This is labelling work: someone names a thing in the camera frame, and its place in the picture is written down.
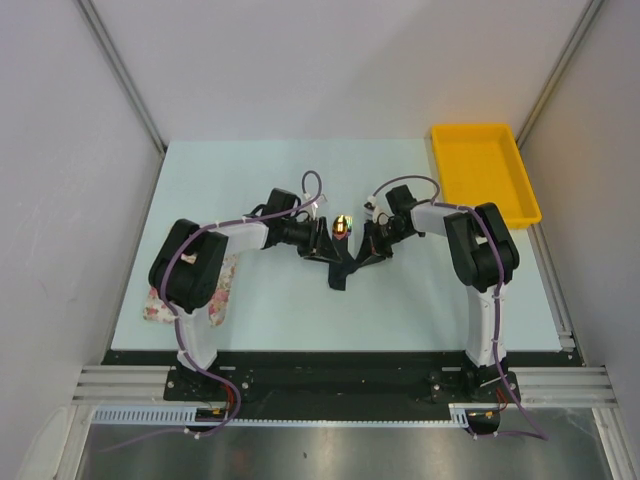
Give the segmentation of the iridescent rainbow fork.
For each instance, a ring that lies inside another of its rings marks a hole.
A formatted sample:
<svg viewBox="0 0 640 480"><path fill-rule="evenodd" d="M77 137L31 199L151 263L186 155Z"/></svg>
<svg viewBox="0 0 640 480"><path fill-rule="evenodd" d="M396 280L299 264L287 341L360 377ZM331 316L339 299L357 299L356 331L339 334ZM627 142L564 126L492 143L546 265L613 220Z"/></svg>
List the iridescent rainbow fork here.
<svg viewBox="0 0 640 480"><path fill-rule="evenodd" d="M346 226L347 226L347 235L350 236L353 231L353 217L345 216L345 219L346 219Z"/></svg>

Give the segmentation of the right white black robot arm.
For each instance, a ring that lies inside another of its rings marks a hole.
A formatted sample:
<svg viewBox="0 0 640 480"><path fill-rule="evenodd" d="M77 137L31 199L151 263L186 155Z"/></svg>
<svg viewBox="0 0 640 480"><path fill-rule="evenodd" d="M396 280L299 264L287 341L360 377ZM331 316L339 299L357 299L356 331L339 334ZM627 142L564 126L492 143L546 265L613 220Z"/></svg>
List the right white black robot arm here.
<svg viewBox="0 0 640 480"><path fill-rule="evenodd" d="M447 240L454 272L466 287L469 331L461 388L473 401L484 401L507 372L502 340L504 294L519 267L520 256L494 203L477 207L434 200L419 201L406 185L386 194L389 213L371 195L364 204L367 220L356 261L364 266L389 259L393 246L412 236L438 235Z"/></svg>

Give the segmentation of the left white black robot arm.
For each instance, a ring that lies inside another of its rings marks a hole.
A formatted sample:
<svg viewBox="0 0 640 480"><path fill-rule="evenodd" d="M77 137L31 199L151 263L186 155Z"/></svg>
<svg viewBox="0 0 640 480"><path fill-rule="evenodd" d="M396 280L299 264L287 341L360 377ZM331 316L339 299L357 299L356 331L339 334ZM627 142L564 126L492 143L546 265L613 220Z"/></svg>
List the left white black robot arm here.
<svg viewBox="0 0 640 480"><path fill-rule="evenodd" d="M224 261L246 251L291 245L306 260L338 263L327 219L316 214L322 193L298 196L275 188L266 203L237 220L200 226L180 219L169 231L148 280L176 316L177 358L189 369L186 387L197 398L214 397L220 374L209 367L217 357L215 342L205 338L206 305L214 296Z"/></svg>

